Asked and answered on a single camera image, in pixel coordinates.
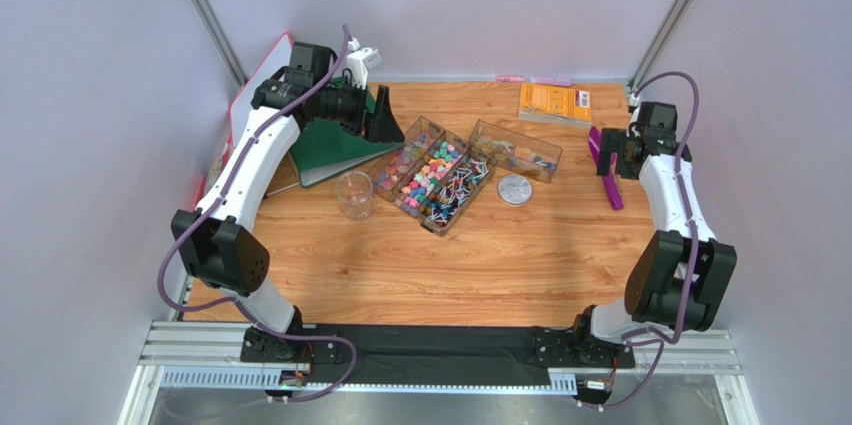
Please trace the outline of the clear plastic jar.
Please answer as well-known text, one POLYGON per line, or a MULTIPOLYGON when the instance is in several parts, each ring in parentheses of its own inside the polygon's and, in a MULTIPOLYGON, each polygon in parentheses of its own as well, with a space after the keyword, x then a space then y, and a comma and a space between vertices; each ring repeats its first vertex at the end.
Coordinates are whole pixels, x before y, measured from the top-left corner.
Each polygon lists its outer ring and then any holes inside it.
POLYGON ((373 181, 362 171, 341 174, 335 184, 335 194, 341 212, 351 220, 366 220, 376 209, 373 181))

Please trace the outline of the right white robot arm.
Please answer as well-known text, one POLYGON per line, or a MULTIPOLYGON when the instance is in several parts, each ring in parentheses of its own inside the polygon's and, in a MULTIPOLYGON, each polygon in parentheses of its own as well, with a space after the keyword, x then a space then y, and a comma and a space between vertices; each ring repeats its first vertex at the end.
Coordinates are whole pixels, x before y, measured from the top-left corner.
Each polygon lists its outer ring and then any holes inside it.
POLYGON ((645 101, 625 129, 593 128, 590 150, 608 192, 617 177, 638 181, 655 232, 621 298, 587 307, 572 327, 574 357, 587 365, 618 357, 629 340, 649 334, 676 343, 685 331, 705 331, 720 308, 737 263, 719 242, 692 185, 692 156, 676 136, 675 106, 645 101))

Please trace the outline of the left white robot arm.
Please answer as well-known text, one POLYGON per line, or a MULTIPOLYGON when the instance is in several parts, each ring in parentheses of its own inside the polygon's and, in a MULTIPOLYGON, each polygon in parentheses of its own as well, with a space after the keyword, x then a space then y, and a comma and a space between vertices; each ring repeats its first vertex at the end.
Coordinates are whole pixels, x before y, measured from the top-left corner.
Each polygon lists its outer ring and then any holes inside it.
POLYGON ((376 95, 369 72, 381 62, 375 47, 346 38, 342 51, 296 42, 285 64, 272 51, 241 94, 248 108, 244 130, 218 179, 191 211, 171 221, 185 272, 222 293, 260 330, 291 338, 298 333, 298 309, 268 276, 269 251, 253 235, 267 188, 289 149, 314 120, 329 121, 360 140, 400 144, 405 136, 389 103, 389 90, 376 95))

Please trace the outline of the single clear candy box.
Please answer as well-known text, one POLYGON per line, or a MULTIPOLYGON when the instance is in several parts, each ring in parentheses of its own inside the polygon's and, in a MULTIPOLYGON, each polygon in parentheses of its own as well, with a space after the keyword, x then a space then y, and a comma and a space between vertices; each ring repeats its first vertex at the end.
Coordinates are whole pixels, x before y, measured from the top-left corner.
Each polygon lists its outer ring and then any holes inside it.
POLYGON ((473 145, 497 160, 497 166, 528 179, 550 183, 559 167, 558 145, 478 120, 469 136, 473 145))

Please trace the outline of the three-compartment clear candy box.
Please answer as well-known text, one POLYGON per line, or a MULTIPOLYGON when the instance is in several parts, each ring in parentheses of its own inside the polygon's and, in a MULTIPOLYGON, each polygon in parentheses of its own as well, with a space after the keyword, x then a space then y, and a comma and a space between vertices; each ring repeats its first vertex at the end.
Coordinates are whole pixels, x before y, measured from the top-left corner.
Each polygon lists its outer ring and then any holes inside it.
POLYGON ((382 156, 368 176, 380 198, 444 237, 492 178, 497 160, 425 117, 405 137, 404 145, 382 156))

